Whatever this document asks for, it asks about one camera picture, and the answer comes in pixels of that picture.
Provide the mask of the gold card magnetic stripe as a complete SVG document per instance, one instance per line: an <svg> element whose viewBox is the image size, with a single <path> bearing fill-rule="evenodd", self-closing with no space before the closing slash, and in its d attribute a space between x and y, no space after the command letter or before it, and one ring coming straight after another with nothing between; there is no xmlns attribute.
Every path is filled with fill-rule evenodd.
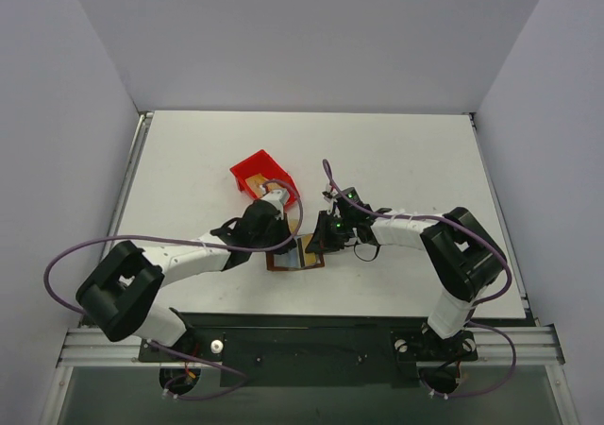
<svg viewBox="0 0 604 425"><path fill-rule="evenodd" d="M301 235L297 238L297 250L300 269L313 269L322 267L324 265L323 259L319 254L307 251L311 239L311 234Z"/></svg>

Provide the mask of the brown leather card holder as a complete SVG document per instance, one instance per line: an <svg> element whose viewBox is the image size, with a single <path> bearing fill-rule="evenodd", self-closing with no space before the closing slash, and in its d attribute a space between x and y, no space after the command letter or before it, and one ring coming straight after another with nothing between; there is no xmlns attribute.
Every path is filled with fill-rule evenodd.
<svg viewBox="0 0 604 425"><path fill-rule="evenodd" d="M295 238L296 248L292 248L284 254L268 253L266 269L272 272L286 272L323 268L325 259L322 254L306 252L311 238L311 234L299 235Z"/></svg>

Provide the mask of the gold card with chip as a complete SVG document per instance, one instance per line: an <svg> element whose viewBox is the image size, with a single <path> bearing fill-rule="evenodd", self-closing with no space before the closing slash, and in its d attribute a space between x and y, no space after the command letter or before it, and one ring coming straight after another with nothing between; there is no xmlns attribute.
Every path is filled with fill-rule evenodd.
<svg viewBox="0 0 604 425"><path fill-rule="evenodd" d="M288 226L289 226L289 230L291 232L291 234L293 235L297 235L299 232L299 224L300 224L300 220L299 219L290 219L288 221Z"/></svg>

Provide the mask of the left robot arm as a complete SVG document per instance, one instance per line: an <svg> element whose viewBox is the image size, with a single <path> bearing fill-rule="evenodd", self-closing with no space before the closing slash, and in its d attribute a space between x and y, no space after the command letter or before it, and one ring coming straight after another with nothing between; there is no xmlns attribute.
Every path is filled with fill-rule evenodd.
<svg viewBox="0 0 604 425"><path fill-rule="evenodd" d="M191 246L138 247L123 241L84 280L76 301L111 342L135 335L154 340L171 359L193 352L194 338L176 310L156 302L161 287L206 272L222 272L249 260L255 249L294 242L283 205L258 199L243 215L195 239Z"/></svg>

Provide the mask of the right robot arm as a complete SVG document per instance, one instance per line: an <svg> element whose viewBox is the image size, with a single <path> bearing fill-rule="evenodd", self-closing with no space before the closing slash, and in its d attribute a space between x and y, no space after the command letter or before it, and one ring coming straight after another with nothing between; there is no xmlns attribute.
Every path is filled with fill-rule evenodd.
<svg viewBox="0 0 604 425"><path fill-rule="evenodd" d="M484 291L505 270L501 248L463 207L420 219L391 208L374 210L353 187L341 192L329 188L323 196L329 206L318 214L308 253L332 253L349 245L407 247L427 253L443 292L428 316L421 344L433 358L446 356Z"/></svg>

